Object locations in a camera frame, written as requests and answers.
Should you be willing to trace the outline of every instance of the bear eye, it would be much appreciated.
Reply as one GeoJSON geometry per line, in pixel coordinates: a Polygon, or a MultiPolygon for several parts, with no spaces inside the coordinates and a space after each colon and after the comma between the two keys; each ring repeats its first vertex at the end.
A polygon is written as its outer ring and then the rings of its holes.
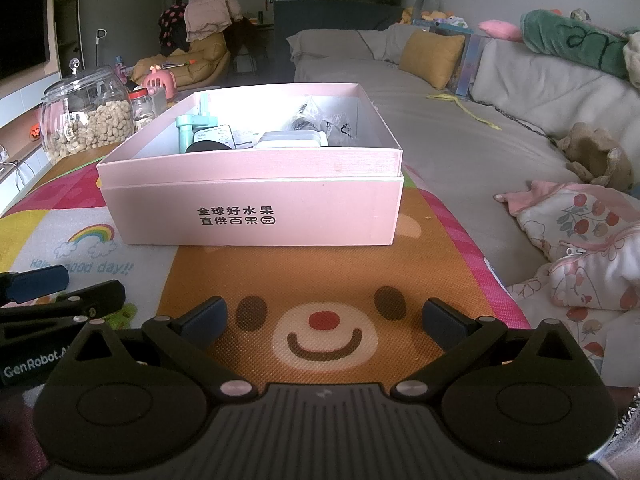
{"type": "Polygon", "coordinates": [[[240,330],[260,330],[267,319],[267,303],[260,296],[242,298],[236,309],[236,325],[240,330]]]}
{"type": "Polygon", "coordinates": [[[398,321],[406,315],[406,301],[402,292],[392,286],[381,286],[373,296],[380,316],[389,321],[398,321]]]}

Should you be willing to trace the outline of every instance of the yellow ribbon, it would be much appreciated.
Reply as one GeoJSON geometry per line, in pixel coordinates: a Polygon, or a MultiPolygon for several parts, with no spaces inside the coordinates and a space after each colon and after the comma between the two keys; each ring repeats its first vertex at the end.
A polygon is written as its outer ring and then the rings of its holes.
{"type": "Polygon", "coordinates": [[[462,104],[462,102],[460,101],[460,98],[458,96],[456,96],[456,95],[452,95],[452,94],[431,94],[431,95],[427,95],[427,99],[436,99],[438,101],[453,101],[460,108],[462,108],[463,112],[465,112],[465,113],[469,114],[470,116],[472,116],[476,121],[480,121],[481,123],[484,123],[487,126],[491,126],[494,130],[502,130],[502,128],[500,126],[497,126],[496,124],[493,124],[491,121],[487,121],[487,120],[481,119],[477,115],[474,115],[473,113],[471,113],[471,111],[469,111],[468,108],[466,108],[465,105],[462,104]]]}

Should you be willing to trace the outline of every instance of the glass jar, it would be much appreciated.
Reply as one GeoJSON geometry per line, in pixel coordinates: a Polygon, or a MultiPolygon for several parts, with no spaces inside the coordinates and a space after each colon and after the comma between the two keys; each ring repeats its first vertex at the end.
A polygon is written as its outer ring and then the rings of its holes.
{"type": "Polygon", "coordinates": [[[146,88],[130,93],[129,99],[131,99],[133,122],[135,124],[134,132],[136,132],[156,118],[154,102],[146,88]]]}
{"type": "Polygon", "coordinates": [[[109,66],[76,73],[45,90],[40,105],[42,145],[52,164],[133,134],[129,93],[109,66]]]}

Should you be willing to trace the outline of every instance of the rainbow print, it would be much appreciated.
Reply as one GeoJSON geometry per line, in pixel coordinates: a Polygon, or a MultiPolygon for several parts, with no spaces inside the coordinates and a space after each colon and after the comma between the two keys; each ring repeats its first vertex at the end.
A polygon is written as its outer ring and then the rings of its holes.
{"type": "Polygon", "coordinates": [[[108,224],[90,225],[84,229],[80,229],[76,234],[69,238],[68,242],[78,243],[80,240],[89,236],[97,236],[101,242],[113,240],[113,227],[108,224]]]}

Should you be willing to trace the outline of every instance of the television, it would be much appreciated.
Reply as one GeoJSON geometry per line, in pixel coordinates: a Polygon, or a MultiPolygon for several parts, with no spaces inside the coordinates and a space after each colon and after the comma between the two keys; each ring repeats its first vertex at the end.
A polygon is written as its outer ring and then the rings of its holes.
{"type": "Polygon", "coordinates": [[[0,9],[0,78],[47,62],[47,0],[0,0],[0,9]]]}

